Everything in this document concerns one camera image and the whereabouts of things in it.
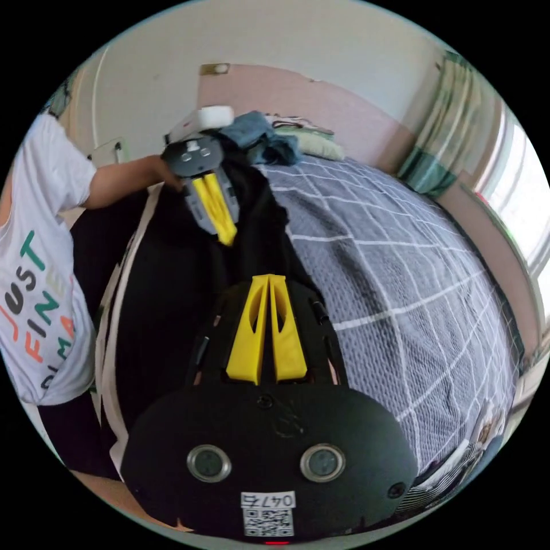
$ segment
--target screw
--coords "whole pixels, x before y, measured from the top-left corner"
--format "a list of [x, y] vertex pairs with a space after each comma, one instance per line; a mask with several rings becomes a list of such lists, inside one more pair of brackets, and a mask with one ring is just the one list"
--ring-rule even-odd
[[388, 498], [399, 498], [403, 496], [405, 488], [406, 486], [402, 482], [393, 484], [388, 490]]
[[267, 410], [273, 406], [273, 399], [270, 395], [260, 395], [256, 403], [259, 408]]

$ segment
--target label sticker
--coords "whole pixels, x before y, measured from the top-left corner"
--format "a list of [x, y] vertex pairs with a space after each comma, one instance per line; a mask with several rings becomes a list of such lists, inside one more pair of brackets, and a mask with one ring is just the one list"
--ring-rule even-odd
[[245, 536], [293, 537], [294, 491], [286, 493], [241, 493]]

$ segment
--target pink wall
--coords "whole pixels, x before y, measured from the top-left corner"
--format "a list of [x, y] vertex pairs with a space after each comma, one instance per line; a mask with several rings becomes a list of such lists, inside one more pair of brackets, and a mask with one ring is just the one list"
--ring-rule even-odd
[[483, 256], [487, 266], [508, 298], [525, 345], [531, 355], [539, 344], [540, 327], [531, 282], [512, 246], [492, 222], [475, 195], [464, 189], [471, 176], [461, 174], [458, 181], [437, 202], [462, 226]]
[[335, 133], [345, 154], [394, 174], [415, 136], [358, 95], [298, 73], [261, 65], [232, 65], [228, 74], [201, 76], [198, 108], [231, 105], [249, 111], [302, 116]]

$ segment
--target white t-shirt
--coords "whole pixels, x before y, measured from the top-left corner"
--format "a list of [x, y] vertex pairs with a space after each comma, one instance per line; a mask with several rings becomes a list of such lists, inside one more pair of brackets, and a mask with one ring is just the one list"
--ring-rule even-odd
[[25, 403], [61, 404], [93, 382], [95, 332], [59, 213], [86, 201], [95, 172], [50, 115], [35, 120], [15, 157], [0, 227], [0, 349]]

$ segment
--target pillow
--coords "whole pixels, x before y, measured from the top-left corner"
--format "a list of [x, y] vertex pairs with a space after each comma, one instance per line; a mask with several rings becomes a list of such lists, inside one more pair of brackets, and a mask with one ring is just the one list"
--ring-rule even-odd
[[275, 133], [284, 136], [295, 136], [298, 149], [304, 155], [318, 156], [327, 160], [344, 160], [344, 150], [332, 140], [311, 131], [300, 128], [277, 128]]

